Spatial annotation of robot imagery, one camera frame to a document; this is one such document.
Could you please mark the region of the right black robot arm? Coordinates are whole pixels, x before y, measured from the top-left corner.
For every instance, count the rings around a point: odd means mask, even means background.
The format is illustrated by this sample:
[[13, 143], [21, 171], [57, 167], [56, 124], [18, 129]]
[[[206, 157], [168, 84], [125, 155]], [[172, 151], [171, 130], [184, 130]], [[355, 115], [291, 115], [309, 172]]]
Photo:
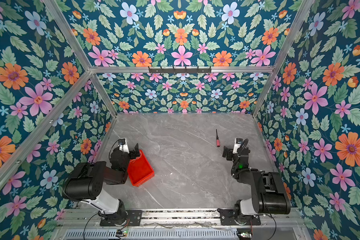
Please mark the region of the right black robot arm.
[[291, 202], [285, 190], [281, 175], [277, 172], [260, 171], [249, 166], [248, 147], [240, 146], [233, 149], [224, 147], [222, 157], [231, 161], [231, 175], [238, 183], [250, 186], [250, 198], [238, 200], [230, 216], [221, 215], [223, 225], [231, 224], [259, 225], [258, 216], [288, 215], [291, 212]]

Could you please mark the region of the red-handled screwdriver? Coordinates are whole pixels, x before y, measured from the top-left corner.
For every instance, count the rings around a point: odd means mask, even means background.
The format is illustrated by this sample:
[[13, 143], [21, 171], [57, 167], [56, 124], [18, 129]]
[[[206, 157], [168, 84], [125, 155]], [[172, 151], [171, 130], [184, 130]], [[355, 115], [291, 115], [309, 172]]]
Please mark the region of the red-handled screwdriver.
[[219, 139], [219, 135], [218, 135], [218, 130], [216, 129], [216, 146], [219, 148], [221, 146], [220, 144], [220, 139]]

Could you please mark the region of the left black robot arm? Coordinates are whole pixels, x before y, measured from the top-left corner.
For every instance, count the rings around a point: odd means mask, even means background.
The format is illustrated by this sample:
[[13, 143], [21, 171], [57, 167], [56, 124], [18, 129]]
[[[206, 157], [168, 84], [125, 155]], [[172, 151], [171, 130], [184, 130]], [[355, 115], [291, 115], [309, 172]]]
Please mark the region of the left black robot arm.
[[139, 156], [138, 144], [133, 150], [128, 150], [128, 145], [124, 144], [110, 154], [110, 168], [105, 161], [78, 164], [64, 183], [63, 197], [98, 210], [97, 215], [102, 218], [101, 226], [126, 226], [132, 217], [126, 211], [123, 201], [111, 196], [103, 184], [125, 184], [130, 161]]

